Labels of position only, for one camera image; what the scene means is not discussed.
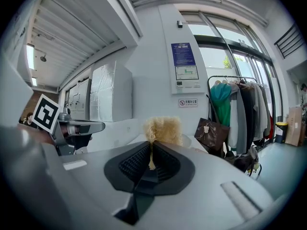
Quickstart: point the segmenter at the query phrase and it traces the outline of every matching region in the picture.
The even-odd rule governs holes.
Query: tree
[[[243,61],[240,57],[238,56],[235,56],[235,59],[236,60],[239,60],[239,61]],[[229,58],[228,56],[225,56],[225,59],[223,60],[223,64],[224,64],[224,68],[226,69],[231,69],[231,65],[230,65],[230,61],[229,61]]]

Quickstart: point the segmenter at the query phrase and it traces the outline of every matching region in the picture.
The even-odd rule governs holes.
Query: person
[[[303,109],[303,120],[306,123],[305,138],[307,138],[307,86],[305,83],[301,86],[300,102]]]
[[[307,94],[307,86],[306,86],[306,84],[303,83],[302,86],[301,86],[300,101],[301,101],[302,108],[305,109],[305,110],[306,110],[306,107],[307,107],[306,94]]]
[[[32,122],[33,113],[28,113],[26,121],[24,122],[24,125],[30,126],[32,128],[37,128],[37,125]]]

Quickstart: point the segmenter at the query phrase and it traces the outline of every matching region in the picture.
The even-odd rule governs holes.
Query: beige fluffy toy
[[[155,140],[182,146],[181,121],[178,117],[152,117],[143,126],[146,139],[151,144],[149,168],[155,169],[153,163],[153,142]]]

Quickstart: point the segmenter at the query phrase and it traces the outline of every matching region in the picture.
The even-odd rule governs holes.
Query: cardboard box
[[[288,130],[285,143],[298,146],[302,133],[302,108],[292,107],[289,110]]]
[[[305,131],[306,131],[306,124],[302,123],[301,127],[301,134],[299,136],[298,146],[301,147],[304,144],[305,140]]]

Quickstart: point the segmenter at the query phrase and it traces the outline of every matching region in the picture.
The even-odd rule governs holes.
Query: brown handbag
[[[202,145],[206,146],[209,149],[207,151],[210,154],[224,157],[222,155],[223,143],[228,137],[230,127],[221,125],[219,118],[216,114],[214,105],[212,104],[211,99],[209,98],[208,95],[207,97],[209,99],[209,107],[211,105],[216,122],[210,120],[209,113],[208,113],[208,119],[200,118],[194,137]]]

